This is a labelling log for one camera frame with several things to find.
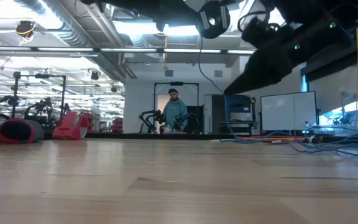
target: floor board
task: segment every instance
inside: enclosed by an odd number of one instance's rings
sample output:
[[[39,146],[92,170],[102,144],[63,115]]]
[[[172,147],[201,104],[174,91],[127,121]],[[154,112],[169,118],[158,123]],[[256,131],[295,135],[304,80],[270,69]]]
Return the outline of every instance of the floor board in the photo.
[[[358,157],[209,141],[0,144],[0,223],[358,223]]]

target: person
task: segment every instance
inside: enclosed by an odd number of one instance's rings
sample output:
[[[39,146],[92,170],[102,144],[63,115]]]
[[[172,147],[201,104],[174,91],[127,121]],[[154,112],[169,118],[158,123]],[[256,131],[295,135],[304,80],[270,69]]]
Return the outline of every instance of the person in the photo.
[[[179,98],[178,91],[176,89],[170,89],[168,91],[170,100],[165,105],[163,114],[165,115],[165,125],[173,129],[175,124],[175,117],[184,117],[187,114],[186,104]],[[180,131],[183,131],[187,126],[187,120],[180,126]]]

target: ceiling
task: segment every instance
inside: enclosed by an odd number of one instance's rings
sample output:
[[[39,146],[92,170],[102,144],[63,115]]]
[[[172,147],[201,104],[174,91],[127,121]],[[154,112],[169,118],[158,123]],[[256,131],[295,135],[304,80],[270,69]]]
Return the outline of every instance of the ceiling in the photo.
[[[22,44],[28,47],[68,47],[67,41],[61,36],[65,33],[78,33],[91,42],[92,46],[98,47],[139,47],[134,42],[135,38],[142,38],[144,47],[169,47],[178,49],[199,49],[201,39],[194,27],[167,27],[164,32],[167,38],[156,36],[155,24],[146,17],[140,16],[137,19],[128,16],[122,10],[108,5],[104,13],[100,13],[95,5],[89,7],[79,0],[38,0],[45,7],[45,14],[40,15],[29,7],[21,7],[15,0],[0,0],[0,46],[17,46]],[[204,4],[204,0],[186,0],[186,4],[198,11]],[[204,49],[253,49],[253,46],[244,43],[236,30],[237,18],[247,11],[260,10],[261,5],[253,0],[245,0],[240,4],[230,5],[232,17],[231,26],[228,31],[218,38],[204,39]],[[67,21],[69,29],[60,28]],[[15,26],[20,21],[35,21],[37,27],[34,35],[29,39],[19,37],[15,32]],[[106,69],[105,64],[100,64],[92,55],[45,53],[45,52],[0,52],[0,97],[12,94],[11,84],[14,83],[12,73],[21,71],[23,74],[49,73],[50,75],[65,74],[68,77],[68,84],[84,86],[68,86],[67,99],[72,100],[73,108],[78,110],[92,110],[92,105],[104,112],[114,111],[123,113],[124,107],[124,85],[125,79],[137,78],[139,65],[150,63],[196,63],[196,54],[104,54],[106,62],[117,65],[124,74],[124,78],[117,76],[118,70]],[[201,63],[226,64],[230,67],[237,59],[233,55],[208,55],[201,57]],[[136,65],[137,70],[132,71],[130,64]],[[92,81],[89,73],[99,73],[99,80]],[[19,93],[27,99],[22,107],[35,103],[42,98],[42,95],[59,94],[56,86],[62,81],[58,78],[50,78],[48,85],[39,86],[40,80],[21,79],[19,82]],[[111,87],[118,88],[118,92],[112,93]]]

